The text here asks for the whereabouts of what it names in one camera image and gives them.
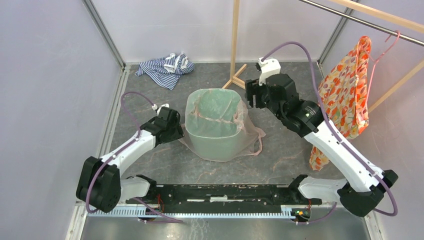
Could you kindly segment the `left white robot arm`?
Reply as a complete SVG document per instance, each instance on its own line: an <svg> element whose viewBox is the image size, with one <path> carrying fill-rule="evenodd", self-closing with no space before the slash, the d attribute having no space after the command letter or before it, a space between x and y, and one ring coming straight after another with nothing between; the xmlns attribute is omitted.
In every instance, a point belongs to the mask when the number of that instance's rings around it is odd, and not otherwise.
<svg viewBox="0 0 424 240"><path fill-rule="evenodd" d="M139 197L145 204L153 203L157 190L145 177L123 178L123 173L142 155L159 145L184 136L180 113L161 105L156 116L142 124L135 134L117 149L101 156L88 157L83 165L75 196L85 202L87 211L108 213L120 202Z"/></svg>

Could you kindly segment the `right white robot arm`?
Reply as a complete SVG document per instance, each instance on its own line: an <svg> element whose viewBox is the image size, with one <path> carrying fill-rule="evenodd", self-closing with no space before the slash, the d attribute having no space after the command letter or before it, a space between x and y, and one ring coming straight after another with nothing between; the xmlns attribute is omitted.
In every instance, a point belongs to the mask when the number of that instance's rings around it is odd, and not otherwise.
<svg viewBox="0 0 424 240"><path fill-rule="evenodd" d="M289 199L302 204L307 199L341 204L351 214L365 217L375 211L398 180L393 170L382 170L366 159L336 129L319 105L300 99L294 80L275 74L260 83L245 82L245 97L251 107L267 108L290 131L312 144L343 174L342 179L299 175L290 185Z"/></svg>

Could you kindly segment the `blue striped cloth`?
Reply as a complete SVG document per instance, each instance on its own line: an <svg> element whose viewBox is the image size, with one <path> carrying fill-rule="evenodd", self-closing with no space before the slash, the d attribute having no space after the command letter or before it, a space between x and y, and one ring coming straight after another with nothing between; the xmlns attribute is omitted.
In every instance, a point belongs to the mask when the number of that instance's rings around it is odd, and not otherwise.
<svg viewBox="0 0 424 240"><path fill-rule="evenodd" d="M160 87L172 91L179 79L191 73L194 68L195 64L185 53L170 53L165 57L140 62L135 76L147 75Z"/></svg>

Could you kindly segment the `floral orange garment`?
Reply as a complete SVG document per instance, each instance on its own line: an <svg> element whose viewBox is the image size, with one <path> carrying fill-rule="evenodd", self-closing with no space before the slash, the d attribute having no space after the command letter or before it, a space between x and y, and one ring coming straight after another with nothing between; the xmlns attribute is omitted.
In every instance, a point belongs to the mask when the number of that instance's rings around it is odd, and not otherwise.
<svg viewBox="0 0 424 240"><path fill-rule="evenodd" d="M369 125L367 73L371 49L371 39L362 36L318 87L327 116L349 141Z"/></svg>

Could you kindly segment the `pink clothes hanger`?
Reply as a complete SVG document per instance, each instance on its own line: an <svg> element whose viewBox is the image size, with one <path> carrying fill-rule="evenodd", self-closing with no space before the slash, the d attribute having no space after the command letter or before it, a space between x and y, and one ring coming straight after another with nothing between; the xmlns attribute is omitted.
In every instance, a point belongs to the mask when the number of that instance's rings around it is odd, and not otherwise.
<svg viewBox="0 0 424 240"><path fill-rule="evenodd" d="M394 40L394 42L383 52L383 53L381 53L376 59L374 59L372 56L371 56L371 54L366 50L366 48L365 47L363 47L362 45L359 47L359 49L360 50L365 50L365 54L368 56L368 59L369 60L371 60L372 62L373 62L373 67L372 67L372 70L371 70L371 74L370 74L370 77L369 77L369 81L368 81L368 84L367 84L367 93L366 93L366 103L368 103L368 100L369 100L369 95L370 95L370 91L371 91L371 87L372 87L372 82L373 82L373 78L374 78L374 72L375 72L375 69L376 69L376 66L377 66L377 64L379 63L379 61L381 60L381 58L383 58L384 57L384 55L386 54L386 53L388 53L389 51L390 51L390 49L392 48L392 47L394 47L396 44L397 44L397 42L398 42L398 40L399 40L399 38L400 38L400 35L401 35L401 32L399 31L399 30L395 30L394 31L395 33L396 33L396 39Z"/></svg>

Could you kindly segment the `metal hanging rod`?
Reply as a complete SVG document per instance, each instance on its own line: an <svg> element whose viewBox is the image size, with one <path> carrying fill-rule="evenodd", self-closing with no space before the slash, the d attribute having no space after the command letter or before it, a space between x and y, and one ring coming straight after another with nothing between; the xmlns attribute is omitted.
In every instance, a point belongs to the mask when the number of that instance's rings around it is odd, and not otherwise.
<svg viewBox="0 0 424 240"><path fill-rule="evenodd" d="M389 34L390 36L399 37L400 39L405 40L405 41L410 42L410 43L413 43L413 44L415 44L415 45L419 45L419 46L421 46L421 47L423 47L423 46L424 46L424 42L423 42L423 41L420 41L420 40L418 40L418 39L415 39L415 38L409 37L409 36L407 36L407 35L403 35L403 34L397 33L396 31L393 31L393 30L390 30L390 29L388 29L388 28L385 28L385 27L382 27L382 26L376 25L376 24L374 24L374 23L371 23L371 22L365 21L365 20L363 20L363 19L360 19L360 18L357 18L357 17L351 16L351 15L349 15L349 14L346 14L346 13L344 13L344 12L341 12L341 11L338 11L338 10L335 10L335 9L332 9L332 8L327 7L327 6L324 6L324 5L322 5L322 4L318 4L318 3L313 2L313 1L310 1L310 0L300 0L300 2L306 3L306 4L308 4L308 5L311 5L311 6L315 7L315 8L319 8L319 9L324 10L324 11L327 11L327 12L329 12L329 13L332 13L332 14L338 15L338 16L340 16L340 17L342 17L342 18L345 18L345 19L348 19L348 20L354 21L354 22L356 22L356 23L359 23L359 24L361 24L361 25L364 25L364 26L367 26L367 27L369 27L369 28L375 29L375 30L377 30L377 31L383 32L383 33L385 33L385 34Z"/></svg>

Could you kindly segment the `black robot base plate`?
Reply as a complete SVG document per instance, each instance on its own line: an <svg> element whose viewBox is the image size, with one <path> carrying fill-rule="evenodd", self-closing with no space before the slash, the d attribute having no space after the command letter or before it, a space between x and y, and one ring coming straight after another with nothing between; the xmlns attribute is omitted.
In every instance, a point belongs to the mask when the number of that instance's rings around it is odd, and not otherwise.
<svg viewBox="0 0 424 240"><path fill-rule="evenodd" d="M279 184L158 184L140 175L150 187L141 198L159 204L166 214L261 214L278 213L281 206L300 208L320 205L319 198L306 198L297 189L304 175L289 185Z"/></svg>

